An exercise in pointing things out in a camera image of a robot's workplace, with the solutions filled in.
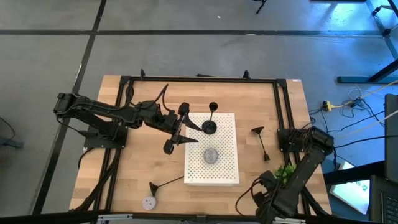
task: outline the wooden tabletop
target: wooden tabletop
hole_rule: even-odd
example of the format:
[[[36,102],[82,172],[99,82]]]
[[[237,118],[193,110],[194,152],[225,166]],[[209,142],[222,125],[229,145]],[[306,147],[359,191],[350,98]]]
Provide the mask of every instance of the wooden tabletop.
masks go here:
[[[98,101],[114,105],[118,93],[120,76],[106,75],[99,90]],[[169,134],[143,125],[130,129],[126,147],[122,150],[111,210],[113,212],[150,212],[177,214],[237,215],[236,199],[246,191],[252,181],[266,170],[275,170],[283,164],[279,151],[276,130],[278,118],[273,87],[266,83],[209,83],[209,82],[134,82],[133,103],[154,99],[165,84],[169,83],[165,95],[167,107],[177,110],[182,102],[190,104],[190,111],[208,112],[208,104],[218,103],[216,113],[234,113],[240,184],[235,187],[187,186],[183,180],[165,185],[156,193],[157,206],[147,211],[142,208],[142,199],[150,195],[149,182],[157,185],[184,175],[185,146],[174,149],[172,155],[163,152],[163,145]],[[290,104],[296,128],[309,121],[307,103],[300,80],[287,80]],[[280,90],[285,127],[287,117],[282,90]],[[258,136],[252,128],[264,126],[261,133],[264,147],[271,158],[264,162]],[[94,149],[81,162],[70,208],[79,206],[98,182],[104,149]],[[331,213],[329,199],[318,166],[307,188],[322,208]],[[108,184],[101,199],[105,205]],[[239,211],[254,215],[256,205],[248,194],[239,202]]]

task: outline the concrete floor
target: concrete floor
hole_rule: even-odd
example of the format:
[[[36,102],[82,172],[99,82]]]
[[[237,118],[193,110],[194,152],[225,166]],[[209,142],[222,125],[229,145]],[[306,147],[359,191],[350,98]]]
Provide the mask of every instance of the concrete floor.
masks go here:
[[[372,2],[375,6],[382,3]],[[3,0],[0,29],[91,30],[99,5],[99,0]],[[256,16],[258,6],[258,2],[249,0],[113,0],[106,4],[99,29],[378,30],[363,2],[268,0]],[[388,10],[378,15],[386,27],[396,22]],[[391,37],[394,43],[398,43],[397,37],[395,30]],[[14,127],[16,140],[25,142],[20,150],[0,149],[0,217],[25,215],[31,210],[57,134],[58,124],[52,114],[56,95],[72,89],[87,41],[85,35],[0,35],[0,116]],[[103,75],[138,75],[141,68],[149,76],[202,73],[218,77],[241,77],[247,69],[255,78],[302,79],[308,108],[312,110],[319,108],[323,100],[337,105],[348,99],[348,92],[356,87],[337,84],[337,76],[370,76],[392,61],[382,37],[97,36],[80,93],[96,98]],[[379,86],[360,87],[375,90]],[[398,89],[390,87],[381,93],[398,94]],[[382,97],[369,96],[366,100],[375,113],[383,110]],[[354,118],[344,118],[339,111],[325,114],[329,129],[339,129],[367,116],[367,111],[355,111]],[[320,114],[314,118],[315,125],[323,128]],[[345,133],[372,122],[369,119]],[[85,128],[77,121],[71,125]],[[0,134],[9,133],[0,126]],[[383,134],[381,126],[350,138],[335,134],[335,145]],[[43,212],[68,210],[82,147],[83,138],[68,131]],[[384,141],[379,139],[348,146],[337,153],[360,166],[383,160],[383,149]],[[339,210],[338,204],[331,206],[334,212]]]

